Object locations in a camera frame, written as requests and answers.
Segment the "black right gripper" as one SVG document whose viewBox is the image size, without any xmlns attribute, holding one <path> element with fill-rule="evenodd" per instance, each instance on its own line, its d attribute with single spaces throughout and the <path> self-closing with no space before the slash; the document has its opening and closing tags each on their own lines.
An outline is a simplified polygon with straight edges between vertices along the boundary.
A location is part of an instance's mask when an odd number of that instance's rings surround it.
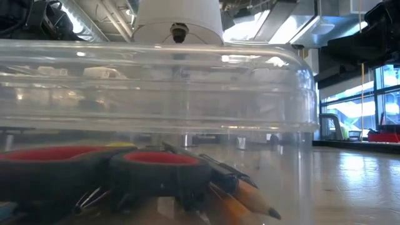
<svg viewBox="0 0 400 225">
<path fill-rule="evenodd" d="M 344 64 L 393 64 L 400 54 L 400 0 L 382 0 L 364 20 L 367 30 L 328 41 L 326 54 Z"/>
</svg>

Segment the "clear plastic supply box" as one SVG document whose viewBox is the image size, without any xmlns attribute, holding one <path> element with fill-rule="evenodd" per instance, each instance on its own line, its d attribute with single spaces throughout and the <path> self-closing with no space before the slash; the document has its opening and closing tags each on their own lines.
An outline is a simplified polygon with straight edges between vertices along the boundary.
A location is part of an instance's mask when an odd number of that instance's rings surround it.
<svg viewBox="0 0 400 225">
<path fill-rule="evenodd" d="M 167 142 L 256 183 L 281 220 L 250 211 L 247 225 L 314 225 L 318 127 L 313 74 L 291 46 L 0 40 L 0 153 L 113 142 L 173 153 Z M 118 211 L 104 199 L 82 215 L 17 204 L 0 225 L 228 225 L 219 213 L 208 184 L 189 211 L 175 197 Z"/>
</svg>

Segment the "black pen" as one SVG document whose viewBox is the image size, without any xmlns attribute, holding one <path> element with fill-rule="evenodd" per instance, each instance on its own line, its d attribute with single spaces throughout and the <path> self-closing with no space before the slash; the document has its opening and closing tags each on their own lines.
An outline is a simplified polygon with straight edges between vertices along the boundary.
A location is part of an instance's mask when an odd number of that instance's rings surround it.
<svg viewBox="0 0 400 225">
<path fill-rule="evenodd" d="M 88 213 L 92 208 L 95 208 L 106 197 L 109 196 L 111 191 L 105 187 L 97 187 L 92 191 L 85 193 L 72 208 L 74 215 L 82 215 Z"/>
</svg>

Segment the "red black scissors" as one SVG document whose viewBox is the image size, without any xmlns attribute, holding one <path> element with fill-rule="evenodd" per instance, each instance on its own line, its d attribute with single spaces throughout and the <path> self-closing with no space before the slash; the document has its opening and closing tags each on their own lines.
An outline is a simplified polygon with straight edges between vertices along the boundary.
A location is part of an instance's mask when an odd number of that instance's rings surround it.
<svg viewBox="0 0 400 225">
<path fill-rule="evenodd" d="M 209 164 L 166 151 L 106 146 L 48 146 L 0 153 L 0 201 L 65 215 L 88 191 L 108 188 L 120 210 L 140 198 L 174 197 L 187 211 L 204 200 Z"/>
</svg>

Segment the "red storage box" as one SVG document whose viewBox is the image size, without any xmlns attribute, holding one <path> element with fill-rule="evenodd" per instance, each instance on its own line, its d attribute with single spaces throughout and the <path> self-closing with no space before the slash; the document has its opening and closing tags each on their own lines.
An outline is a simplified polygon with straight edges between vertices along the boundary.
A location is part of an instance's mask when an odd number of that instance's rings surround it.
<svg viewBox="0 0 400 225">
<path fill-rule="evenodd" d="M 400 134 L 395 132 L 375 132 L 370 130 L 367 134 L 367 140 L 369 142 L 378 143 L 400 143 Z"/>
</svg>

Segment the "white office chair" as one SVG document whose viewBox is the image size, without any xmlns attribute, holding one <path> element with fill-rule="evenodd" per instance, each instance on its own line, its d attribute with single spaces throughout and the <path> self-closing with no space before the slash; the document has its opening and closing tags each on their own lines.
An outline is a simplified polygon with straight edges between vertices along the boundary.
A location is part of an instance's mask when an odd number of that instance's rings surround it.
<svg viewBox="0 0 400 225">
<path fill-rule="evenodd" d="M 336 114 L 321 113 L 319 123 L 321 141 L 345 141 L 348 138 L 347 131 Z"/>
</svg>

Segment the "white shade table lamp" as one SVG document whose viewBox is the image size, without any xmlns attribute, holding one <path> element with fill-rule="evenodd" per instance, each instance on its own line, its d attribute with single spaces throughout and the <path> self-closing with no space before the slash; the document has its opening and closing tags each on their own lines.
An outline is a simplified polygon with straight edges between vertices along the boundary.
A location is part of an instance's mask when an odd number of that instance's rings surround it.
<svg viewBox="0 0 400 225">
<path fill-rule="evenodd" d="M 131 40 L 222 46 L 219 0 L 141 0 Z"/>
</svg>

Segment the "silver ventilation duct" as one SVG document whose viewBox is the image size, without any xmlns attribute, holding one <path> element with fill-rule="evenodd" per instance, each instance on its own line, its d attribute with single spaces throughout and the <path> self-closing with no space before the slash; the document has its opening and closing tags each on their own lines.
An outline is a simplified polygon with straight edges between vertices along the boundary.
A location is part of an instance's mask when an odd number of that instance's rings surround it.
<svg viewBox="0 0 400 225">
<path fill-rule="evenodd" d="M 85 41 L 129 42 L 139 0 L 60 0 L 73 31 Z"/>
</svg>

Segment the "large silver air duct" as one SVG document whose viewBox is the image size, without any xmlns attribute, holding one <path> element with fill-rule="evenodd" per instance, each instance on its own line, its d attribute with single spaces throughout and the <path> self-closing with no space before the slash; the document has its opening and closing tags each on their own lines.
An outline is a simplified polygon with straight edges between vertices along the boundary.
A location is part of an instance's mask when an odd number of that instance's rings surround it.
<svg viewBox="0 0 400 225">
<path fill-rule="evenodd" d="M 320 48 L 366 27 L 382 0 L 219 0 L 223 39 Z"/>
</svg>

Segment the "black table frame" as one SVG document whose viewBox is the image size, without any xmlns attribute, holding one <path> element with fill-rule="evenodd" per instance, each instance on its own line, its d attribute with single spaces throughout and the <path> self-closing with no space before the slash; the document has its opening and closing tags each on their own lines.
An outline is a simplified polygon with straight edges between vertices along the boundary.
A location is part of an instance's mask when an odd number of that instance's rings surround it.
<svg viewBox="0 0 400 225">
<path fill-rule="evenodd" d="M 352 149 L 385 154 L 400 154 L 399 143 L 383 142 L 350 142 L 350 141 L 313 141 L 313 146 L 338 149 Z"/>
</svg>

